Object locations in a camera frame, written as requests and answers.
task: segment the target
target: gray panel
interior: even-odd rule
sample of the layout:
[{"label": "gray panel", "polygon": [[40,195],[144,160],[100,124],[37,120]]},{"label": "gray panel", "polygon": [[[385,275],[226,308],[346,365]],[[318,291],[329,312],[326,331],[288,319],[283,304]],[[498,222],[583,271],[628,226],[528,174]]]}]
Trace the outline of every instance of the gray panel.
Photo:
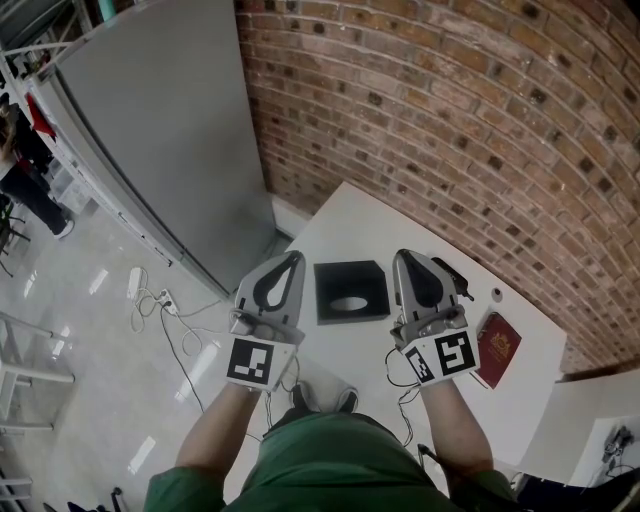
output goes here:
[{"label": "gray panel", "polygon": [[105,153],[167,230],[227,290],[274,235],[233,4],[134,7],[58,63]]}]

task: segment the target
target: black box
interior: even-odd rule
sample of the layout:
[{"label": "black box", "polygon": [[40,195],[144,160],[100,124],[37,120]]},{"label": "black box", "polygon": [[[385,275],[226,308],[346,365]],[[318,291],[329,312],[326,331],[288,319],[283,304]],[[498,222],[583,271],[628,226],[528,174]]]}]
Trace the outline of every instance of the black box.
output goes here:
[{"label": "black box", "polygon": [[[387,280],[375,261],[317,263],[313,271],[316,277],[318,325],[368,322],[389,315]],[[366,305],[360,309],[350,309],[336,303],[349,298],[363,299]]]}]

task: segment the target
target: white sneaker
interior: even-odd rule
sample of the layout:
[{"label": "white sneaker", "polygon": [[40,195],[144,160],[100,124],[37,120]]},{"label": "white sneaker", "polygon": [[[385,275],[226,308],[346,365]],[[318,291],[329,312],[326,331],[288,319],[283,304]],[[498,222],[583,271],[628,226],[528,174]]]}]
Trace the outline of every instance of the white sneaker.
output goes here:
[{"label": "white sneaker", "polygon": [[56,240],[60,240],[61,238],[64,238],[65,236],[67,236],[69,233],[73,231],[73,227],[75,225],[76,225],[75,222],[73,222],[72,220],[68,220],[67,225],[64,227],[64,229],[60,231],[60,233],[58,233],[57,235],[53,235],[53,238],[55,238]]}]

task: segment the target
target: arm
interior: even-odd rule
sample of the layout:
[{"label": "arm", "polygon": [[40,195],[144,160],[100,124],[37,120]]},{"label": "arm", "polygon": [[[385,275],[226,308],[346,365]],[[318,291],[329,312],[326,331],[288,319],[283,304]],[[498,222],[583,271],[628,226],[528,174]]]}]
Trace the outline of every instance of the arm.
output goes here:
[{"label": "arm", "polygon": [[199,469],[221,485],[240,452],[259,392],[228,383],[182,443],[176,467]]},{"label": "arm", "polygon": [[489,441],[452,379],[420,390],[427,409],[436,454],[455,469],[446,472],[451,490],[458,475],[493,469]]}]

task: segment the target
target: black cable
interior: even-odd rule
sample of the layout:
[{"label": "black cable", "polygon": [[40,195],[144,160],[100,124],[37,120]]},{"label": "black cable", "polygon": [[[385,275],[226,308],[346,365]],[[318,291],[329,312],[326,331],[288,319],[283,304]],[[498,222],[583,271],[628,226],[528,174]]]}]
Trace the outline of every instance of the black cable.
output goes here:
[{"label": "black cable", "polygon": [[173,353],[173,357],[175,357],[176,361],[178,361],[178,364],[180,365],[180,368],[182,369],[182,373],[184,373],[185,379],[187,379],[187,381],[189,382],[189,386],[191,386],[191,391],[193,392],[193,396],[196,397],[196,400],[198,401],[198,405],[200,406],[200,410],[202,411],[202,414],[204,414],[204,406],[202,405],[202,401],[200,400],[200,397],[196,393],[196,388],[193,386],[193,382],[191,382],[191,379],[189,378],[189,375],[187,374],[187,370],[184,369],[184,366],[182,365],[182,362],[180,361],[180,358],[178,357],[178,354],[176,354],[176,349],[173,348],[173,343],[171,342],[171,337],[169,336],[169,333],[167,332],[167,327],[166,327],[166,325],[164,325],[164,317],[162,316],[162,312],[165,310],[165,308],[166,308],[166,306],[162,306],[162,309],[160,309],[160,323],[162,324],[162,330],[164,331],[164,335],[167,337],[167,341],[169,342],[169,346],[171,347],[171,352]]},{"label": "black cable", "polygon": [[264,406],[267,410],[267,426],[271,428],[273,427],[273,422],[271,421],[271,393],[264,395]]},{"label": "black cable", "polygon": [[[409,395],[409,393],[411,393],[414,390],[417,390],[416,394],[413,395],[413,397],[410,398],[409,400],[404,400]],[[404,423],[407,426],[407,431],[408,431],[407,438],[405,439],[404,443],[402,443],[402,446],[404,446],[405,448],[411,444],[411,441],[413,441],[413,427],[411,426],[411,422],[409,421],[409,418],[404,412],[404,409],[402,408],[402,406],[413,402],[418,397],[419,394],[420,394],[420,387],[417,384],[414,384],[411,389],[408,389],[407,391],[405,391],[404,394],[400,398],[398,398],[398,409],[400,409],[400,415],[402,416],[402,419],[404,420]]]},{"label": "black cable", "polygon": [[389,381],[389,384],[391,384],[392,386],[395,386],[397,388],[412,388],[416,385],[416,382],[412,383],[412,384],[398,384],[397,382],[393,382],[391,380],[391,377],[389,376],[389,356],[393,353],[393,352],[398,352],[397,348],[392,348],[391,350],[389,350],[389,352],[387,353],[387,355],[384,358],[384,366],[387,369],[387,380]]}]

